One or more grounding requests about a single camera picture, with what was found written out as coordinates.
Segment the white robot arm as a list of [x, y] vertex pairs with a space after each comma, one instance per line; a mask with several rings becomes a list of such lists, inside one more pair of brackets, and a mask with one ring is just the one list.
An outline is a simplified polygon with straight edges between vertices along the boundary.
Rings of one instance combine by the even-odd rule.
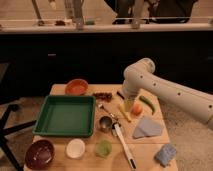
[[201, 92], [154, 75], [155, 63], [150, 58], [129, 65], [124, 70], [122, 93], [136, 97], [140, 89], [181, 108], [194, 119], [213, 130], [213, 95]]

